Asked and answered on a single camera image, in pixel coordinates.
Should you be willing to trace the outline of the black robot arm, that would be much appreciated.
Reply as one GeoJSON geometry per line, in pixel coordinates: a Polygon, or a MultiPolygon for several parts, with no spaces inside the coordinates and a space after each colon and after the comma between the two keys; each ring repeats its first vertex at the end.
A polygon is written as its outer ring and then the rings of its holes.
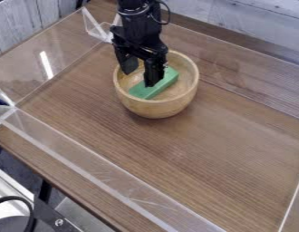
{"type": "Polygon", "coordinates": [[[144,62],[144,84],[154,87],[164,77],[168,47],[160,35],[163,26],[163,0],[117,0],[117,14],[123,25],[111,27],[116,58],[125,74],[144,62]]]}

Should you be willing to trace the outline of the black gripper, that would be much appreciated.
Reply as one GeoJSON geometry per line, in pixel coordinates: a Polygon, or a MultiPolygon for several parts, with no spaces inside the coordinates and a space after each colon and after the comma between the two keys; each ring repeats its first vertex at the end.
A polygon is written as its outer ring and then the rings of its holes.
{"type": "Polygon", "coordinates": [[[162,40],[163,21],[160,8],[120,8],[117,15],[123,24],[113,25],[112,44],[116,58],[125,74],[139,67],[137,59],[146,64],[144,82],[154,87],[164,77],[168,47],[162,40]]]}

